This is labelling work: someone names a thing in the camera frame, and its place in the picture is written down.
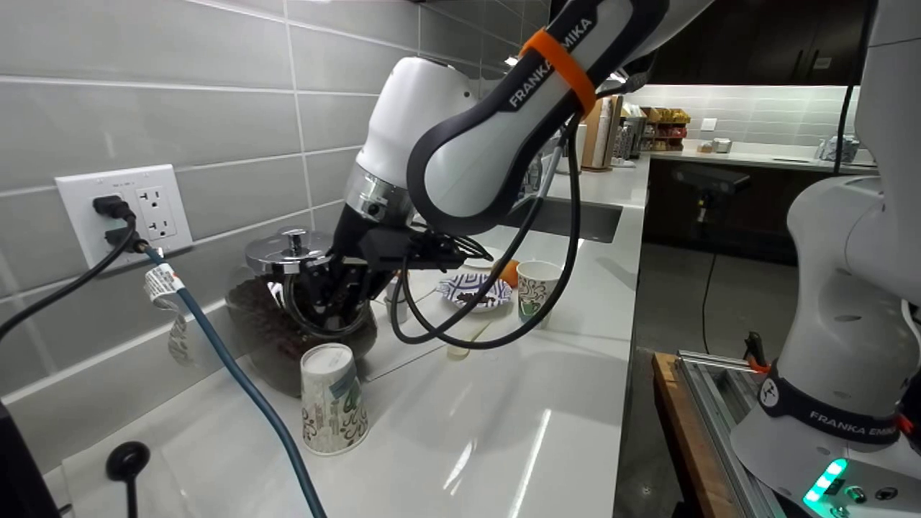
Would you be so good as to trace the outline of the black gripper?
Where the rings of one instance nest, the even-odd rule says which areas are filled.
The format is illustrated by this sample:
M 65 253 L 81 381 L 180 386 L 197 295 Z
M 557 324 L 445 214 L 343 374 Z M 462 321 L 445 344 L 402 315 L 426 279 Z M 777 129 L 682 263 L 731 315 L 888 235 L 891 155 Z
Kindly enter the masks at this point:
M 393 272 L 448 272 L 465 260 L 489 260 L 489 250 L 469 236 L 448 236 L 438 230 L 413 230 L 407 226 L 371 223 L 354 209 L 343 209 L 330 263 L 340 279 L 374 286 Z

